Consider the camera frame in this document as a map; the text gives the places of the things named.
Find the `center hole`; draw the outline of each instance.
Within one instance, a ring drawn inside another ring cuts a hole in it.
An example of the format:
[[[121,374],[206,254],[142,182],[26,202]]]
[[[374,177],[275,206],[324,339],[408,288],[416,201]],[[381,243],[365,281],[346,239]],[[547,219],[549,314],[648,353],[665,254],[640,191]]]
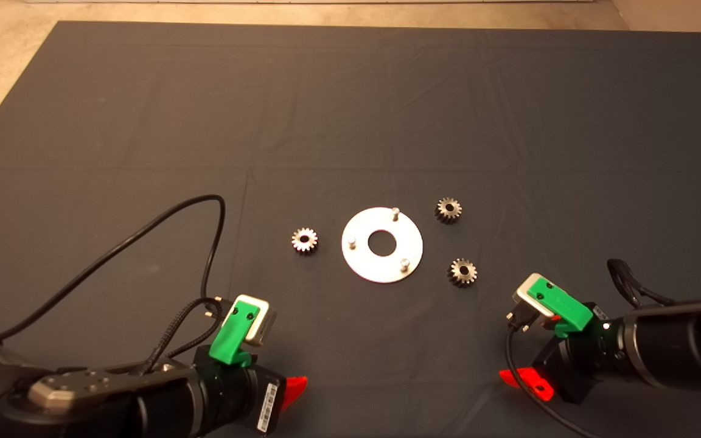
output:
[[[370,251],[381,257],[390,256],[397,249],[397,239],[391,233],[384,231],[372,233],[367,244]]]

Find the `floor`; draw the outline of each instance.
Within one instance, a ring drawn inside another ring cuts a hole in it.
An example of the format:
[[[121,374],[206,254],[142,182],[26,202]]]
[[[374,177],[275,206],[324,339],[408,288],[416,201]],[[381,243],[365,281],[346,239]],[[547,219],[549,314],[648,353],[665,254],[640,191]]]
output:
[[[701,0],[440,5],[30,4],[22,0],[0,0],[0,103],[59,19],[701,31]]]

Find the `spur gear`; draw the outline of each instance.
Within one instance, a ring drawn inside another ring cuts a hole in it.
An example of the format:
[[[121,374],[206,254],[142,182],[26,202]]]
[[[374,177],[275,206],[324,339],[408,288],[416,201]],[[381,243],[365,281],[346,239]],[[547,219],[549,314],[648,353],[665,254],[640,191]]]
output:
[[[291,245],[300,255],[308,255],[318,246],[318,235],[312,228],[299,228],[291,236]]]
[[[461,204],[453,198],[442,198],[437,202],[434,216],[437,216],[437,220],[443,222],[443,224],[453,224],[461,216]]]
[[[478,269],[467,259],[456,259],[448,268],[448,280],[459,288],[465,288],[478,279]]]

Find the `barcode label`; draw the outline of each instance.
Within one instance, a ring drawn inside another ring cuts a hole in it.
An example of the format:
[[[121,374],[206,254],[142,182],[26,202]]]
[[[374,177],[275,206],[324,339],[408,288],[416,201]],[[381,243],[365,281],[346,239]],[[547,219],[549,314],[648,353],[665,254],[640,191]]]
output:
[[[267,433],[267,428],[270,427],[270,416],[272,408],[275,406],[275,396],[277,396],[277,385],[270,383],[267,385],[267,394],[264,396],[264,404],[261,407],[261,414],[259,414],[259,430],[262,433]]]

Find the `circular metal plate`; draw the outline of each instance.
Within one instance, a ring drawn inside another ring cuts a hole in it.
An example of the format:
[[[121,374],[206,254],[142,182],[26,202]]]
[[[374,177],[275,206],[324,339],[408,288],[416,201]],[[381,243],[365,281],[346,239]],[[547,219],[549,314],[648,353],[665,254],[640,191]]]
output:
[[[380,256],[369,249],[369,236],[389,232],[397,249]],[[356,274],[376,283],[393,283],[415,271],[424,253],[418,227],[398,208],[367,208],[351,217],[343,231],[343,256]]]

